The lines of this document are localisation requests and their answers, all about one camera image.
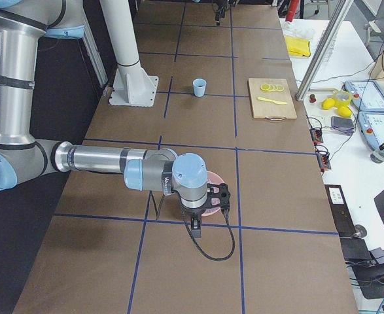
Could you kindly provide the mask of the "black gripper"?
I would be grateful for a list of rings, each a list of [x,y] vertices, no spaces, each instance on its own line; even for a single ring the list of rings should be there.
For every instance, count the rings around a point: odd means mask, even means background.
[[[225,17],[225,10],[228,8],[227,0],[213,0],[213,7],[215,8],[215,22],[216,25],[220,25],[220,18]]]
[[[206,200],[199,207],[192,207],[198,203],[181,200],[182,208],[190,216],[190,230],[193,237],[201,236],[201,216],[209,208],[209,201]]]

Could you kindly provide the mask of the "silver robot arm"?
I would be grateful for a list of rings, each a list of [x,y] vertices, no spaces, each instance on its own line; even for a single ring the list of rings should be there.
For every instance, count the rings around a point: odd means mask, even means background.
[[[203,143],[208,125],[182,112],[176,96],[169,115],[156,109],[116,108],[97,103],[97,86],[84,44],[79,39],[40,40],[31,133],[39,139],[88,144],[138,144],[150,147]],[[70,217],[139,218],[145,192],[125,188],[118,175],[49,174],[0,192],[0,245],[44,235],[53,212]]]

